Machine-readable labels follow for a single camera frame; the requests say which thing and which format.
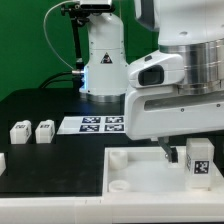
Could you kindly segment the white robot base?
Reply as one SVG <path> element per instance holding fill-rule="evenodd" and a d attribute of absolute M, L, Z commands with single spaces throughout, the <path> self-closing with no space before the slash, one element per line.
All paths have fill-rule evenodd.
<path fill-rule="evenodd" d="M 120 101 L 128 87 L 123 22 L 112 13 L 91 14 L 89 19 L 89 61 L 80 95 L 95 102 Z"/>

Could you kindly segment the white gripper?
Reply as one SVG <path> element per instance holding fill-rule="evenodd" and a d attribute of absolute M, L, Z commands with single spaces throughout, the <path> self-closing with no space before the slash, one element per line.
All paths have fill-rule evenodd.
<path fill-rule="evenodd" d="M 128 88 L 125 132 L 132 140 L 155 139 L 171 163 L 178 152 L 169 136 L 224 130 L 224 91 L 198 96 L 176 96 L 173 88 Z"/>

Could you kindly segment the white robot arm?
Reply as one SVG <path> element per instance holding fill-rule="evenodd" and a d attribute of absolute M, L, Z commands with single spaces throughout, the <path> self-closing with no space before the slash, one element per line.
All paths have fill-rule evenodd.
<path fill-rule="evenodd" d="M 150 139 L 170 162 L 176 135 L 224 129 L 224 0 L 134 0 L 136 20 L 158 49 L 128 69 L 125 132 Z"/>

